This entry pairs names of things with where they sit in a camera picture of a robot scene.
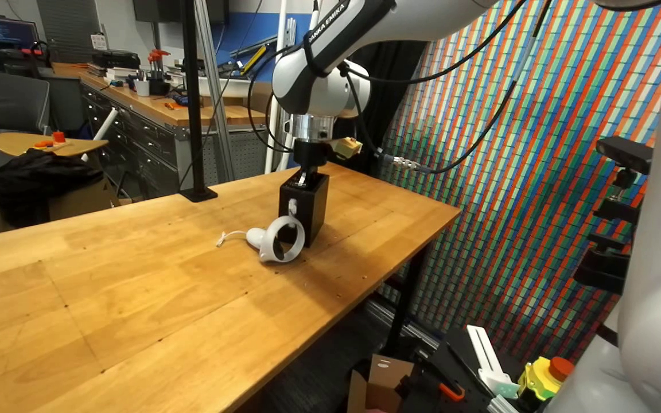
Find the black pole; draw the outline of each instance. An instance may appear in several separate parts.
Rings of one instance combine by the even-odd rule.
[[[418,291],[418,284],[423,281],[423,266],[425,266],[425,257],[426,257],[430,245],[425,245],[423,250],[416,253],[416,257],[409,262],[406,275],[401,281],[401,289],[400,289],[400,304],[395,308],[395,319],[389,325],[389,332],[386,338],[383,351],[386,355],[400,355],[401,351],[401,328],[406,317],[411,314],[411,305]]]
[[[189,126],[190,126],[190,165],[193,189],[182,190],[190,202],[218,198],[205,181],[202,165],[202,129],[200,129],[200,91],[197,91],[197,44],[194,44],[194,2],[184,0],[184,50],[186,50],[186,81],[189,81]]]
[[[161,24],[152,21],[152,39],[154,39],[154,50],[162,50],[162,42],[161,42]]]

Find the workbench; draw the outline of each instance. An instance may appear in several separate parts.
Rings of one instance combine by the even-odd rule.
[[[177,192],[190,186],[190,141],[189,107],[177,106],[173,97],[137,97],[126,85],[116,87],[87,72],[84,64],[52,64],[56,79],[78,79],[82,85],[82,112],[97,133],[107,116],[115,112],[106,129],[107,148],[98,152],[106,177],[130,200],[148,200]],[[227,181],[220,173],[218,133],[213,126],[213,106],[200,107],[205,181]],[[255,138],[251,125],[262,126],[267,116],[248,110],[244,98],[224,98],[224,119],[229,126],[227,148],[231,152],[235,180],[259,174],[263,171],[263,144]]]
[[[418,281],[458,212],[322,171],[326,225],[285,266],[216,242],[267,228],[294,171],[0,234],[0,410],[235,410],[409,259]]]

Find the black cable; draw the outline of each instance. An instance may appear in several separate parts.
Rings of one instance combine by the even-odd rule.
[[[437,81],[437,79],[442,79],[447,77],[449,72],[458,70],[462,64],[466,64],[471,57],[474,57],[479,50],[485,50],[494,38],[499,38],[501,31],[505,31],[510,25],[510,21],[517,16],[517,11],[526,5],[528,0],[520,0],[517,2],[510,15],[494,28],[494,32],[489,32],[489,38],[474,47],[468,56],[463,56],[458,63],[449,64],[447,70],[438,72],[438,73],[432,73],[432,77],[423,77],[423,79],[377,79],[377,77],[369,77],[369,73],[360,73],[360,72],[353,72],[348,70],[352,73],[356,73],[359,79],[364,79],[364,81],[371,81],[371,82],[388,82],[388,85],[418,85],[418,82],[430,82],[430,81]]]
[[[379,153],[381,149],[369,141],[369,133],[368,133],[368,126],[364,126],[364,121],[360,119],[360,98],[359,98],[359,91],[356,91],[356,85],[353,85],[353,81],[352,81],[352,77],[348,77],[348,64],[342,64],[345,70],[342,70],[342,77],[347,79],[347,82],[348,82],[348,87],[352,87],[352,95],[353,95],[353,103],[356,103],[356,110],[359,110],[359,129],[360,129],[360,141],[364,143],[364,144],[369,144],[371,149],[373,149],[373,153]]]
[[[541,11],[538,16],[538,24],[532,28],[532,44],[531,44],[531,52],[528,56],[532,56],[535,39],[540,38],[540,31],[541,31],[541,24],[543,24],[543,16],[547,16],[549,9],[551,9],[551,0],[543,2]],[[515,81],[510,82],[503,101],[499,103],[494,118],[487,121],[487,126],[477,135],[477,141],[456,161],[447,164],[445,167],[426,167],[426,165],[420,165],[418,161],[411,161],[411,159],[400,159],[400,156],[383,153],[383,149],[371,144],[369,141],[364,141],[364,144],[369,144],[379,159],[392,161],[395,165],[403,165],[403,167],[411,167],[411,171],[418,171],[418,173],[430,173],[430,174],[445,174],[445,173],[454,171],[456,165],[462,165],[485,143],[487,133],[494,129],[494,125],[503,116],[505,106],[510,103],[510,98],[511,98],[511,95],[517,90],[517,81],[520,79],[520,73],[524,73],[524,64],[515,72]],[[359,101],[359,95],[356,95],[356,87],[353,87],[348,73],[347,73],[347,81],[352,85],[352,95],[353,95],[356,107],[360,112],[360,101]]]
[[[547,0],[543,8],[540,9],[540,16],[538,16],[538,24],[535,24],[535,31],[532,31],[532,39],[531,39],[532,44],[531,44],[528,57],[535,50],[535,39],[540,38],[540,31],[541,31],[547,11],[551,9],[551,2],[554,0]],[[485,143],[485,138],[489,135],[489,130],[494,129],[494,125],[499,121],[499,118],[507,107],[520,73],[524,73],[524,64],[515,72],[515,81],[510,82],[503,101],[499,103],[499,107],[496,107],[494,118],[489,119],[489,125],[485,126],[485,130],[477,135],[477,141],[456,161],[447,164],[445,167],[423,167],[423,171],[430,173],[430,174],[445,174],[445,173],[454,171],[456,165],[462,165]]]
[[[280,49],[276,52],[270,52],[269,57],[263,57],[258,70],[253,72],[251,77],[251,82],[248,82],[248,97],[245,97],[245,116],[248,116],[248,125],[253,126],[253,133],[255,138],[267,148],[267,149],[274,149],[274,152],[292,152],[290,148],[280,144],[278,138],[267,129],[267,130],[259,130],[258,121],[255,121],[255,112],[253,112],[253,90],[255,90],[255,82],[262,73],[262,70],[276,59],[276,56],[285,56],[285,52],[292,52],[297,50],[297,47],[287,47],[287,49]]]

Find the wall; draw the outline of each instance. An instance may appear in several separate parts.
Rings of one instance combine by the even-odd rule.
[[[485,39],[515,0],[426,49],[434,73]],[[462,206],[425,269],[416,317],[447,331],[489,328],[501,351],[578,355],[614,296],[571,281],[589,231],[621,236],[589,214],[614,165],[603,135],[651,143],[661,103],[661,8],[611,15],[589,0],[554,2],[535,52],[531,28],[543,0],[466,67],[406,95],[386,149],[426,165],[462,156],[499,107],[517,64],[520,81],[481,148],[454,173],[426,177],[383,167],[381,177]]]
[[[93,0],[98,24],[106,31],[107,47],[113,50],[132,50],[146,67],[146,56],[154,49],[152,24],[136,21],[132,0]],[[158,24],[161,44],[173,59],[182,59],[182,25],[179,24]]]

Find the chair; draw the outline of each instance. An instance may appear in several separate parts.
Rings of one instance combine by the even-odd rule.
[[[80,79],[64,79],[49,67],[37,70],[37,79],[50,82],[50,129],[67,135],[82,135],[87,126]]]
[[[0,129],[49,133],[50,82],[0,73]]]

